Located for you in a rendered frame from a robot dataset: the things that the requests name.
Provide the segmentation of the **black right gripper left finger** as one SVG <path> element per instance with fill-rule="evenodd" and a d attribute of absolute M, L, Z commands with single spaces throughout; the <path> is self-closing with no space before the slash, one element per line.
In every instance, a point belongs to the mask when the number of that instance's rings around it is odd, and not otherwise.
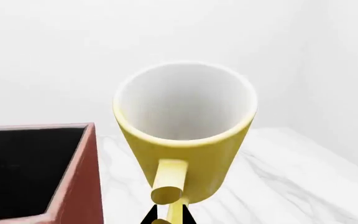
<path fill-rule="evenodd" d="M 157 205 L 155 204 L 142 220 L 142 224 L 152 224 L 157 219 L 158 219 L 158 212 L 157 212 Z"/>

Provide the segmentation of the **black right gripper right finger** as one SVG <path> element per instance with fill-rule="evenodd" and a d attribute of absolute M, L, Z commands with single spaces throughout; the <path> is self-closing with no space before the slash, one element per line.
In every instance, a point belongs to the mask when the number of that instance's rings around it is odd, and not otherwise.
<path fill-rule="evenodd" d="M 183 205 L 182 220 L 183 220 L 183 224 L 197 224 L 186 205 Z"/>

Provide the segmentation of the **yellow and white mug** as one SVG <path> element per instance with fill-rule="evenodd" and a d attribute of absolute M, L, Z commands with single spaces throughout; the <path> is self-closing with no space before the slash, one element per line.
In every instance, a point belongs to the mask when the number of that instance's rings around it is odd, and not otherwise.
<path fill-rule="evenodd" d="M 112 111 L 152 190 L 168 214 L 152 224 L 195 224 L 188 206 L 219 190 L 257 112 L 257 95 L 241 74 L 219 65 L 179 61 L 131 76 Z"/>

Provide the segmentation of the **red-brown open caddy box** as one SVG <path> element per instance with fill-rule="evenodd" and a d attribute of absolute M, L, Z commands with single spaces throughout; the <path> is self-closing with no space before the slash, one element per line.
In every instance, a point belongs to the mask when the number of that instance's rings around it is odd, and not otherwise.
<path fill-rule="evenodd" d="M 93 123 L 0 126 L 0 224 L 103 224 Z"/>

